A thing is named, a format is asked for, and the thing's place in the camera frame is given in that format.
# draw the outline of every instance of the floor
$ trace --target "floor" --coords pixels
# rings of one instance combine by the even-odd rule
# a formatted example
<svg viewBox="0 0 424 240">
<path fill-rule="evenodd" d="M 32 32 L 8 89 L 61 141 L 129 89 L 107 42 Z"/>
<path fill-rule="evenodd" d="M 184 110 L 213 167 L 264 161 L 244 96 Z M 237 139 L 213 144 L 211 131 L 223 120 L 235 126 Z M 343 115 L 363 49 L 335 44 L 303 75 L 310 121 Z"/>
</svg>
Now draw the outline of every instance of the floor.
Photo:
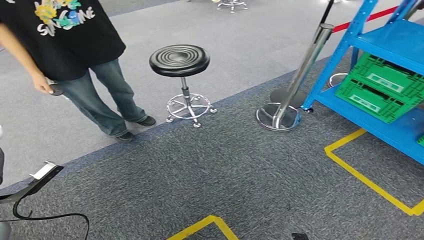
<svg viewBox="0 0 424 240">
<path fill-rule="evenodd" d="M 188 84 L 193 92 L 219 101 L 297 69 L 326 7 L 325 0 L 306 0 L 308 4 L 301 7 L 298 0 L 251 0 L 249 10 L 230 14 L 227 9 L 217 11 L 210 0 L 102 2 L 128 46 L 120 62 L 136 92 L 135 100 L 159 123 L 166 118 L 165 103 L 180 93 L 180 83 L 149 68 L 147 61 L 155 50 L 178 43 L 207 49 L 210 67 L 188 78 Z M 348 22 L 361 2 L 336 4 L 328 22 Z M 376 11 L 397 2 L 380 1 Z M 375 20 L 367 28 L 383 22 L 383 18 Z M 332 36 L 320 59 L 331 54 L 340 37 L 341 33 Z M 2 187 L 26 179 L 44 160 L 64 164 L 114 143 L 71 102 L 35 91 L 28 75 L 6 51 L 0 52 L 0 66 L 0 89 L 8 89 L 0 94 L 0 124 L 5 131 L 0 144 L 8 159 Z M 96 87 L 115 109 L 105 88 Z M 15 97 L 18 91 L 20 101 Z M 145 130 L 128 127 L 134 132 Z"/>
<path fill-rule="evenodd" d="M 92 224 L 89 239 L 99 240 L 167 239 L 208 215 L 221 217 L 241 240 L 285 240 L 295 232 L 306 232 L 311 240 L 424 238 L 422 216 L 408 216 L 324 154 L 325 146 L 357 126 L 319 105 L 288 133 L 255 122 L 253 114 L 269 101 L 270 91 L 293 75 L 325 1 L 309 0 L 300 8 L 295 0 L 256 0 L 236 14 L 216 11 L 206 0 L 102 2 L 128 45 L 121 63 L 138 93 L 136 101 L 159 123 L 166 117 L 164 103 L 180 87 L 155 75 L 146 61 L 169 44 L 195 44 L 210 52 L 209 69 L 188 82 L 216 102 L 219 112 L 204 116 L 201 129 L 188 122 L 165 123 L 134 129 L 142 132 L 134 143 L 114 143 L 66 99 L 37 94 L 8 53 L 0 53 L 6 70 L 0 89 L 8 89 L 0 95 L 5 103 L 0 144 L 7 161 L 6 188 L 0 192 L 21 188 L 25 181 L 16 182 L 43 160 L 67 163 L 59 177 L 24 201 L 22 212 L 33 210 L 36 217 L 85 213 Z M 381 1 L 377 11 L 397 3 Z M 328 21 L 349 21 L 359 4 L 336 5 Z M 340 36 L 334 34 L 326 45 L 304 91 Z M 346 56 L 337 71 L 347 71 L 348 62 Z M 11 84 L 12 79 L 21 81 Z M 24 96 L 19 102 L 12 96 L 17 88 Z M 98 89 L 113 106 L 105 89 Z M 424 167 L 374 137 L 361 136 L 336 154 L 407 206 L 422 201 Z M 0 214 L 11 217 L 11 205 L 1 205 Z M 73 217 L 12 227 L 17 240 L 79 239 L 85 228 Z M 224 238 L 210 226 L 187 239 Z"/>
<path fill-rule="evenodd" d="M 337 72 L 348 69 L 349 56 Z M 70 162 L 20 212 L 84 213 L 91 240 L 165 240 L 209 215 L 240 240 L 289 240 L 298 232 L 310 240 L 422 240 L 424 215 L 407 215 L 325 155 L 325 146 L 357 126 L 317 104 L 293 131 L 258 127 L 253 113 L 292 75 L 216 102 L 219 112 L 205 115 L 202 128 L 162 124 L 131 144 Z M 423 200 L 424 166 L 378 139 L 365 134 L 335 153 L 407 206 Z M 2 204 L 0 215 L 12 218 L 11 207 Z M 17 240 L 82 239 L 85 230 L 79 217 L 12 227 Z M 210 225 L 187 239 L 225 237 Z"/>
</svg>

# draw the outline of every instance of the caster wheel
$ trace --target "caster wheel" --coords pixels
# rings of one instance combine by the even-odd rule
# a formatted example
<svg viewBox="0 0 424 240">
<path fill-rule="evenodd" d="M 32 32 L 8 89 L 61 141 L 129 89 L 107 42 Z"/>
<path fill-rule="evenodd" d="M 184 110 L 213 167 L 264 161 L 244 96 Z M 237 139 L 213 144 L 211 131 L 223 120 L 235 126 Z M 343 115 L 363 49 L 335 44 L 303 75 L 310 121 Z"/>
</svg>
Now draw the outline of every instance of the caster wheel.
<svg viewBox="0 0 424 240">
<path fill-rule="evenodd" d="M 307 114 L 311 114 L 311 113 L 314 112 L 314 109 L 311 107 L 311 108 L 305 110 L 304 112 L 307 113 Z"/>
</svg>

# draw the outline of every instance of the black t-shirt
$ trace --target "black t-shirt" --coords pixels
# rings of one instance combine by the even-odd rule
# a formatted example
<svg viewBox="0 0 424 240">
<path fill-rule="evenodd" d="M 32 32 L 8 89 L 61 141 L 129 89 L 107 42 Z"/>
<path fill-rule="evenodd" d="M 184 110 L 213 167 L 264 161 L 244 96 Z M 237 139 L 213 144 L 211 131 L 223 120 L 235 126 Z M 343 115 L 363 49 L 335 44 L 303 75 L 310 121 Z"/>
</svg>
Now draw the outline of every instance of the black t-shirt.
<svg viewBox="0 0 424 240">
<path fill-rule="evenodd" d="M 78 79 L 125 50 L 98 0 L 0 0 L 0 23 L 54 81 Z"/>
</svg>

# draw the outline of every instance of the graphic print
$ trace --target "graphic print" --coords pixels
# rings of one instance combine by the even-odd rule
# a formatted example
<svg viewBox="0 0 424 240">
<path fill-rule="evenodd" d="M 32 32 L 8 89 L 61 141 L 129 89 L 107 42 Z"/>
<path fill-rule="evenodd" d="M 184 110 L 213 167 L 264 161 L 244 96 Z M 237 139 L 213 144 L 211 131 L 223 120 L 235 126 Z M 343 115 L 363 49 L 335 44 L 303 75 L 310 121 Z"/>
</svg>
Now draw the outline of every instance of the graphic print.
<svg viewBox="0 0 424 240">
<path fill-rule="evenodd" d="M 55 36 L 56 29 L 69 30 L 96 15 L 89 6 L 85 11 L 79 9 L 79 0 L 41 0 L 35 2 L 35 15 L 43 22 L 37 30 L 42 36 Z"/>
</svg>

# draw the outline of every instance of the red rope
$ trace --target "red rope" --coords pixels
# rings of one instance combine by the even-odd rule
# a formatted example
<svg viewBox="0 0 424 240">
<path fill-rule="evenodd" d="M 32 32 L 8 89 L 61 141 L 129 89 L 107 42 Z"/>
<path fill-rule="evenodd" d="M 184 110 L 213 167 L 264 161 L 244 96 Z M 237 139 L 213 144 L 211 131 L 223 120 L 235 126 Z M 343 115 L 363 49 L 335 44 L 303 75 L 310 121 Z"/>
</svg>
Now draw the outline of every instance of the red rope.
<svg viewBox="0 0 424 240">
<path fill-rule="evenodd" d="M 394 13 L 394 12 L 395 12 L 395 10 L 396 10 L 397 8 L 398 8 L 398 6 L 394 6 L 394 7 L 392 7 L 392 8 L 386 9 L 386 10 L 384 10 L 384 11 L 380 11 L 380 12 L 377 12 L 377 13 L 371 14 L 371 15 L 368 17 L 368 19 L 367 19 L 366 21 L 367 21 L 367 22 L 369 22 L 369 21 L 371 21 L 371 20 L 378 19 L 378 18 L 381 18 L 381 17 L 383 17 L 383 16 L 386 16 L 386 15 L 392 14 L 392 13 Z M 340 25 L 336 26 L 336 27 L 333 29 L 333 31 L 332 31 L 332 32 L 333 32 L 333 33 L 337 33 L 337 32 L 343 31 L 343 30 L 345 30 L 345 29 L 347 29 L 347 28 L 349 27 L 349 24 L 351 24 L 351 22 L 346 22 L 346 23 L 340 24 Z"/>
</svg>

